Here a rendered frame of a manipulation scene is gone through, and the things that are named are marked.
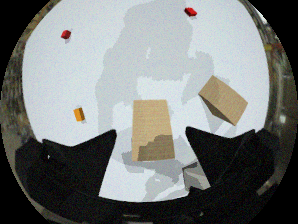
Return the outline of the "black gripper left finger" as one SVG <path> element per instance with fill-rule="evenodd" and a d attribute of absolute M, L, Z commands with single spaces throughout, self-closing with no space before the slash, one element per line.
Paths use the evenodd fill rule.
<path fill-rule="evenodd" d="M 73 147 L 48 139 L 41 140 L 41 144 L 45 144 L 49 156 L 68 165 L 80 183 L 89 189 L 89 193 L 100 196 L 102 180 L 113 153 L 116 136 L 116 129 L 112 129 Z"/>

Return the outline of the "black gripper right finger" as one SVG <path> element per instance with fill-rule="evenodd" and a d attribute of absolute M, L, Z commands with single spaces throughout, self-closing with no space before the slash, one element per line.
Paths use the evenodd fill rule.
<path fill-rule="evenodd" d="M 198 128 L 186 127 L 185 135 L 188 137 L 190 147 L 196 155 L 202 171 L 210 186 L 216 185 L 222 181 L 223 173 L 227 171 L 231 161 L 239 152 L 239 147 L 253 139 L 255 129 L 249 132 L 243 132 L 239 136 L 231 137 L 212 135 L 210 132 L 201 131 Z"/>

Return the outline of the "small red block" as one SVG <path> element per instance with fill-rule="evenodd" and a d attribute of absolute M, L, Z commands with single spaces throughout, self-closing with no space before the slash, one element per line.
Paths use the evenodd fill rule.
<path fill-rule="evenodd" d="M 192 7 L 185 8 L 184 11 L 185 11 L 186 14 L 188 14 L 189 16 L 196 16 L 196 15 L 197 15 L 197 12 L 194 11 Z"/>
<path fill-rule="evenodd" d="M 72 34 L 72 32 L 69 32 L 68 30 L 65 30 L 63 32 L 63 35 L 61 35 L 60 37 L 61 37 L 61 39 L 63 39 L 63 37 L 64 37 L 64 39 L 69 39 L 69 36 L 71 36 L 71 34 Z"/>

